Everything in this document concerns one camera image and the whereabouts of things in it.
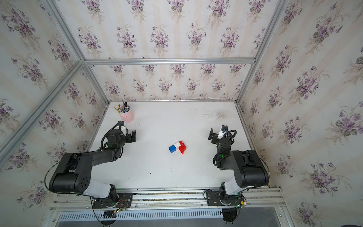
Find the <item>long red lego brick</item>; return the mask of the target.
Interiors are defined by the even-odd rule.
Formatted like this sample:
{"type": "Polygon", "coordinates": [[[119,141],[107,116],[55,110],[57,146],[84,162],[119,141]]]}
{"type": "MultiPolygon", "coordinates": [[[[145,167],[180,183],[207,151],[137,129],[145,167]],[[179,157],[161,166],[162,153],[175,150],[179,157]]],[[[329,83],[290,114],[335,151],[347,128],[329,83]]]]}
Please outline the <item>long red lego brick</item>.
{"type": "Polygon", "coordinates": [[[184,152],[185,152],[185,150],[186,150],[186,145],[182,142],[182,141],[179,141],[179,147],[178,147],[178,149],[179,149],[179,151],[182,153],[182,154],[184,154],[184,152]]]}

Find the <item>white lego brick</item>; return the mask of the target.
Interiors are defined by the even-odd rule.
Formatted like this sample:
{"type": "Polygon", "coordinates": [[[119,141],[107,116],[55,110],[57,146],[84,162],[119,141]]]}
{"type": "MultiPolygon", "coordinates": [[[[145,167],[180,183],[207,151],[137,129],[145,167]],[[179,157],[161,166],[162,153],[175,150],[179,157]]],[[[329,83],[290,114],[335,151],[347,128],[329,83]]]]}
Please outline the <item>white lego brick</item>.
{"type": "Polygon", "coordinates": [[[177,142],[174,144],[175,148],[178,149],[180,146],[181,146],[181,143],[180,142],[177,142]]]}

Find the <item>blue lego brick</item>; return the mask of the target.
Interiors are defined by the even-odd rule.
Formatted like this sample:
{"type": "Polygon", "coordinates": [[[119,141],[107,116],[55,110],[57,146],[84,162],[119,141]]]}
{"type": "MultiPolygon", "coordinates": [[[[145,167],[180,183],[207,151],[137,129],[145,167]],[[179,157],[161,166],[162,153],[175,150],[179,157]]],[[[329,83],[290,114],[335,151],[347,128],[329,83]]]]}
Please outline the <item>blue lego brick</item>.
{"type": "Polygon", "coordinates": [[[177,148],[174,145],[172,145],[172,146],[169,147],[169,151],[171,153],[174,153],[176,150],[177,150],[177,148]]]}

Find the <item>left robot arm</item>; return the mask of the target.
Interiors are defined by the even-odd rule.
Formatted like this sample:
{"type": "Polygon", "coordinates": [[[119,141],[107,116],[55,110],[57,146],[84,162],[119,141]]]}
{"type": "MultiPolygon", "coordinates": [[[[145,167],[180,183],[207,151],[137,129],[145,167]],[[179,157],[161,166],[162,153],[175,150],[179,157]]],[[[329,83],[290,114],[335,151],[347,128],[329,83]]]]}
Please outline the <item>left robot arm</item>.
{"type": "Polygon", "coordinates": [[[49,191],[83,195],[116,204],[120,197],[115,185],[92,179],[92,168],[117,161],[125,144],[136,142],[136,135],[136,130],[124,134],[121,129],[112,128],[101,140],[103,144],[98,150],[63,155],[49,182],[49,191]]]}

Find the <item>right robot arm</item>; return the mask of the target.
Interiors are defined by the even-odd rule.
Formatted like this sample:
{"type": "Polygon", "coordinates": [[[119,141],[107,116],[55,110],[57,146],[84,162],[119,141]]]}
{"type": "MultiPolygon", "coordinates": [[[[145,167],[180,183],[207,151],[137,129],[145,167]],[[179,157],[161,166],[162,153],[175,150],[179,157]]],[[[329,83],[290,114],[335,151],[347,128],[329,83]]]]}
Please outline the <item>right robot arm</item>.
{"type": "Polygon", "coordinates": [[[255,150],[232,150],[236,135],[237,131],[229,130],[226,125],[218,133],[210,130],[208,139],[216,145],[213,165],[222,171],[233,171],[233,178],[222,182],[217,191],[204,192],[208,206],[241,207],[245,204],[243,192],[269,182],[269,171],[255,150]]]}

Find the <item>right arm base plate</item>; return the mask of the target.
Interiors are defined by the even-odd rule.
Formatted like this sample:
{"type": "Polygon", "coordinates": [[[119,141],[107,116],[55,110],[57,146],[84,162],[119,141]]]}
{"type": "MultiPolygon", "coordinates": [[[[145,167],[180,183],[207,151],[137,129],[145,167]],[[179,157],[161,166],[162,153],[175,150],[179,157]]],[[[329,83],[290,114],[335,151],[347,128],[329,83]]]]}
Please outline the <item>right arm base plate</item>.
{"type": "Polygon", "coordinates": [[[233,206],[240,207],[245,204],[241,195],[226,195],[219,191],[207,189],[203,192],[203,198],[207,200],[208,206],[233,206]]]}

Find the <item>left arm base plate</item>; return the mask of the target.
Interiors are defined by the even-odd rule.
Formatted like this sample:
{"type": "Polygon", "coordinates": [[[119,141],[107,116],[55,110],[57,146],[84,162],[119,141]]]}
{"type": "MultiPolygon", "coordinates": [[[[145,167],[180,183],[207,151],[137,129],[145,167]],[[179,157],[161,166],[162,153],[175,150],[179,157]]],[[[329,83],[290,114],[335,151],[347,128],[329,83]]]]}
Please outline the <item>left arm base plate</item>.
{"type": "Polygon", "coordinates": [[[127,209],[131,207],[133,193],[118,193],[115,200],[110,198],[94,199],[92,207],[94,209],[127,209]]]}

